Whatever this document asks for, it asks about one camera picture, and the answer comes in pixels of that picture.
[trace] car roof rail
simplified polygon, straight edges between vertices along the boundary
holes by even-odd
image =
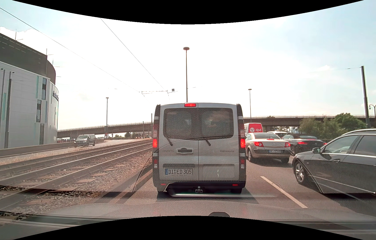
[[[342,134],[342,136],[346,135],[346,134],[353,133],[353,132],[371,132],[371,131],[376,131],[376,128],[366,128],[366,129],[354,130],[354,131],[350,131],[350,132],[344,133],[344,134]]]

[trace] white lane marking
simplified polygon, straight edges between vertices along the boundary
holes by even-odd
[[[292,201],[294,201],[297,205],[299,205],[301,208],[308,208],[307,206],[303,205],[300,201],[298,201],[296,198],[294,198],[292,195],[286,193],[283,189],[275,185],[273,182],[271,182],[269,179],[266,177],[260,176],[263,178],[265,181],[267,181],[269,184],[271,184],[274,188],[276,188],[278,191],[280,191],[282,194],[286,195],[286,197],[290,198]]]

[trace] bridge railing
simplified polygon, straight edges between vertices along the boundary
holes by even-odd
[[[335,117],[336,115],[275,115],[275,116],[252,116],[251,118],[303,118],[303,117]],[[366,117],[365,115],[353,115],[354,117]],[[250,119],[250,116],[243,117],[244,119]],[[135,124],[142,124],[142,122],[137,123],[120,123],[120,124],[112,124],[108,125],[109,127],[114,126],[125,126],[125,125],[135,125]],[[83,129],[91,129],[91,128],[104,128],[105,125],[100,126],[91,126],[91,127],[82,127],[82,128],[69,128],[69,129],[62,129],[58,130],[58,132],[64,132],[64,131],[74,131],[74,130],[83,130]]]

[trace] tow hitch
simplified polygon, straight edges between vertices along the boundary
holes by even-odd
[[[195,190],[195,193],[196,194],[202,194],[203,193],[203,190],[200,189],[200,186],[198,186],[198,189]]]

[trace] car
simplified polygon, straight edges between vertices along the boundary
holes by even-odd
[[[244,124],[244,133],[250,132],[263,132],[262,124],[261,123],[245,123]]]
[[[75,147],[79,146],[94,146],[96,144],[96,136],[94,134],[79,135],[74,141]]]
[[[245,137],[246,155],[250,162],[256,159],[279,159],[288,163],[290,143],[273,133],[248,133]]]
[[[376,128],[345,133],[328,144],[298,153],[293,173],[322,194],[376,196]]]
[[[324,141],[318,139],[318,137],[300,133],[288,133],[281,139],[290,143],[292,156],[300,152],[311,151],[315,147],[321,147],[326,144]]]
[[[285,135],[287,135],[286,132],[279,132],[279,131],[270,131],[270,132],[267,132],[267,133],[273,133],[275,135],[277,135],[278,137],[282,138],[284,137]]]
[[[239,104],[158,104],[152,145],[153,183],[158,192],[239,194],[245,187],[245,135]]]

